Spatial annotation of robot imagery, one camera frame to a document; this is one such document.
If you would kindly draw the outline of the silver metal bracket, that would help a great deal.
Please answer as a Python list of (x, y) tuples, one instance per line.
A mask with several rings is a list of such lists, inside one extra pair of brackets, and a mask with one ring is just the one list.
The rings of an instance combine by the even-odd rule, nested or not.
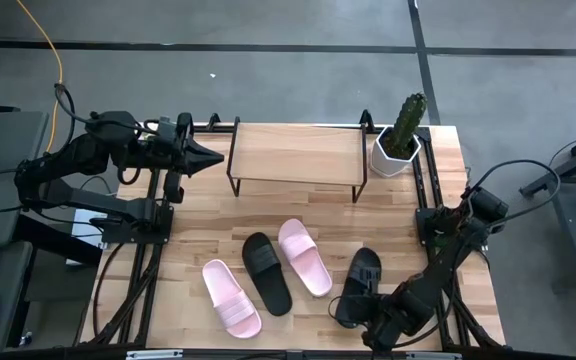
[(461, 354), (447, 352), (407, 352), (406, 360), (463, 360)]
[(182, 360), (182, 349), (137, 350), (126, 353), (125, 360)]

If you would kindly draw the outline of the pink rubber slide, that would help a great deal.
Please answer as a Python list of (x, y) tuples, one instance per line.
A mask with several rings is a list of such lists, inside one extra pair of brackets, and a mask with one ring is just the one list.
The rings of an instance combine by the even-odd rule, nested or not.
[(306, 289), (315, 297), (327, 295), (332, 289), (332, 279), (303, 223), (298, 219), (287, 220), (279, 229), (278, 243)]
[(262, 329), (259, 312), (230, 268), (219, 259), (207, 262), (202, 277), (221, 324), (238, 339), (257, 336)]

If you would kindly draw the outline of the black rubber slide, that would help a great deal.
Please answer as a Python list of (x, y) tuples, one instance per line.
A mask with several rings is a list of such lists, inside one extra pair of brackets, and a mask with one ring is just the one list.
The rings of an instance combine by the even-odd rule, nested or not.
[(292, 297), (270, 239), (261, 232), (250, 235), (244, 242), (242, 259), (267, 311), (273, 316), (287, 314), (292, 309)]
[[(371, 249), (360, 248), (354, 255), (346, 275), (342, 295), (370, 296), (378, 292), (382, 275), (379, 256)], [(334, 318), (340, 324), (340, 298), (338, 299)]]

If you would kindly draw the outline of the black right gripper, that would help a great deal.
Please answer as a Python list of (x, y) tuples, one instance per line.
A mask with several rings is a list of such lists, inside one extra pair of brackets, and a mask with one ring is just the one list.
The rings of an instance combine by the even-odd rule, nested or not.
[(407, 325), (407, 316), (395, 295), (373, 294), (370, 300), (362, 295), (341, 296), (340, 325), (342, 327), (355, 328), (364, 323), (368, 317), (369, 330), (376, 330), (380, 326), (396, 326), (403, 329)]

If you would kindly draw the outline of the wooden shelf black frame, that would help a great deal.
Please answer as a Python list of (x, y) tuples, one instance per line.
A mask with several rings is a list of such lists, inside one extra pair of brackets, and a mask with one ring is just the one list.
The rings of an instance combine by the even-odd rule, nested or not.
[(339, 185), (357, 202), (367, 180), (367, 126), (233, 125), (226, 175), (233, 193), (244, 180)]

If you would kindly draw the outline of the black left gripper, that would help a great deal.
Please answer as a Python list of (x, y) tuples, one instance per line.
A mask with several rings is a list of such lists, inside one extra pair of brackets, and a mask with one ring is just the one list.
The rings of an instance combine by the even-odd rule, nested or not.
[(176, 122), (158, 120), (155, 136), (155, 168), (194, 175), (224, 161), (224, 156), (197, 143), (191, 115), (180, 115)]

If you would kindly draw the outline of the white plant pot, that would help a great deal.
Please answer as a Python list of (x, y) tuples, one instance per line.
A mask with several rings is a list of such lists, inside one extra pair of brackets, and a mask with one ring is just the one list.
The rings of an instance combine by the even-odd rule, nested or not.
[(393, 129), (392, 126), (386, 127), (377, 136), (373, 143), (372, 152), (370, 155), (370, 168), (379, 176), (383, 178), (391, 178), (408, 168), (412, 162), (417, 158), (421, 149), (419, 137), (414, 134), (409, 142), (410, 157), (407, 159), (393, 158), (387, 155), (381, 140)]

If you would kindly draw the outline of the white box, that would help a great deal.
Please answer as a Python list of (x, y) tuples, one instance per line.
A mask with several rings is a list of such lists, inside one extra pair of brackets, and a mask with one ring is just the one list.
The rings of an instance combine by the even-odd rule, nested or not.
[(102, 231), (95, 228), (90, 221), (92, 219), (105, 219), (106, 214), (85, 209), (76, 209), (74, 213), (75, 224), (71, 235), (80, 241), (86, 242), (99, 249), (105, 250), (107, 245), (102, 241)]

